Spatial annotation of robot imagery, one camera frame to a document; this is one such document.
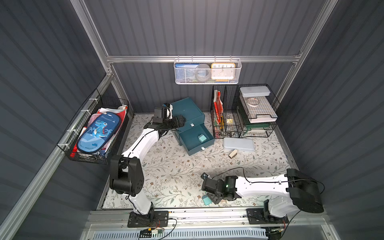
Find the teal plug three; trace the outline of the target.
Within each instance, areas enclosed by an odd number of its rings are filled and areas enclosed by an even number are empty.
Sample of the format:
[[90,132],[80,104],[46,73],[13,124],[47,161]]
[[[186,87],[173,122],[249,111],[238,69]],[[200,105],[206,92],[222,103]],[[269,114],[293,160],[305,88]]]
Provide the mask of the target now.
[[209,206],[210,204],[212,204],[212,200],[207,195],[202,196],[202,201],[205,206]]

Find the teal drawer cabinet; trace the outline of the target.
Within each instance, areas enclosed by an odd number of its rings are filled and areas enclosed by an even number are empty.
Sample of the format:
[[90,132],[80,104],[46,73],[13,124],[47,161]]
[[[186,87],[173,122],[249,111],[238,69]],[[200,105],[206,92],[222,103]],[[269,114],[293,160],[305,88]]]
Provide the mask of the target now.
[[182,140],[191,139],[192,136],[198,137],[201,132],[201,125],[205,121],[205,115],[191,98],[184,98],[171,103],[171,105],[174,116],[181,115],[186,119],[184,126],[179,127],[178,131],[175,132],[175,137],[179,145],[182,146]]

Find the teal drawer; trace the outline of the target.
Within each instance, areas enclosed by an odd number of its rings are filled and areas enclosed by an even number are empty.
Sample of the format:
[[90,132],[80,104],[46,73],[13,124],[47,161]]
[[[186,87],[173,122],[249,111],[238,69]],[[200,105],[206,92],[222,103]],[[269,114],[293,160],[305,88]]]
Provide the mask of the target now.
[[[198,136],[203,134],[207,137],[204,143],[198,140]],[[204,124],[194,126],[189,130],[179,132],[179,143],[185,148],[187,154],[192,156],[198,152],[203,151],[201,147],[205,149],[212,146],[215,142],[213,135],[209,132]]]

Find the teal plug one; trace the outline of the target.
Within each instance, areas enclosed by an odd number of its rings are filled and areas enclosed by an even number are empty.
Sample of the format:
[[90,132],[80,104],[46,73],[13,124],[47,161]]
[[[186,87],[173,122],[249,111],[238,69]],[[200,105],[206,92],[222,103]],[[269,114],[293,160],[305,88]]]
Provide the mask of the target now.
[[201,143],[204,143],[206,140],[207,140],[207,137],[203,134],[200,134],[198,136],[198,140],[201,142]]

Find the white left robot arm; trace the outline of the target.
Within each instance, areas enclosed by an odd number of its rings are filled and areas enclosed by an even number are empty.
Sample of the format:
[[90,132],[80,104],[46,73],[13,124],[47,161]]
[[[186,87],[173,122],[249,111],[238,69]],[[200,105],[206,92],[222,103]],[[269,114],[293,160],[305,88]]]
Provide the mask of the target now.
[[185,123],[186,118],[182,115],[162,120],[161,123],[153,118],[128,150],[111,159],[110,189],[127,196],[135,214],[149,217],[154,209],[153,203],[142,191],[145,183],[142,160],[161,137],[171,130],[178,130]]

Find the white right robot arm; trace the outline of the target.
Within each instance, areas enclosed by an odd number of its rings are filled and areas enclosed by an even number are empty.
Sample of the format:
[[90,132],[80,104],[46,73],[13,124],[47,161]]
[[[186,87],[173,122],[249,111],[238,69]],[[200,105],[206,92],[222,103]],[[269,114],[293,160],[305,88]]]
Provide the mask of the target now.
[[235,201],[252,196],[272,196],[266,200],[263,213],[266,218],[283,218],[295,211],[311,214],[324,212],[321,199],[321,182],[296,169],[287,169],[285,174],[247,178],[246,176],[227,176],[224,180],[201,175],[202,191],[214,204],[221,201]]

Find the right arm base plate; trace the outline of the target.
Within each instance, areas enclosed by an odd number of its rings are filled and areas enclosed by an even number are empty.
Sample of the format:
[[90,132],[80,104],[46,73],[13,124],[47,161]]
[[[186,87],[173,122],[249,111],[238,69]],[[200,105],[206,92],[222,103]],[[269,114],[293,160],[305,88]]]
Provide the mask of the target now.
[[250,225],[262,224],[288,224],[289,219],[287,216],[282,218],[274,217],[269,212],[264,211],[263,208],[248,208],[246,209],[246,217]]

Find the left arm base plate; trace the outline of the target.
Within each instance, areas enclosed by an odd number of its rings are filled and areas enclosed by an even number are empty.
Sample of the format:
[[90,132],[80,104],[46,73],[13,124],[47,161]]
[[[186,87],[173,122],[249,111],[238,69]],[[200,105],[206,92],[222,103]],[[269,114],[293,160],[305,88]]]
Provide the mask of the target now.
[[155,228],[167,227],[169,221],[168,211],[152,211],[147,215],[131,212],[127,223],[128,228]]

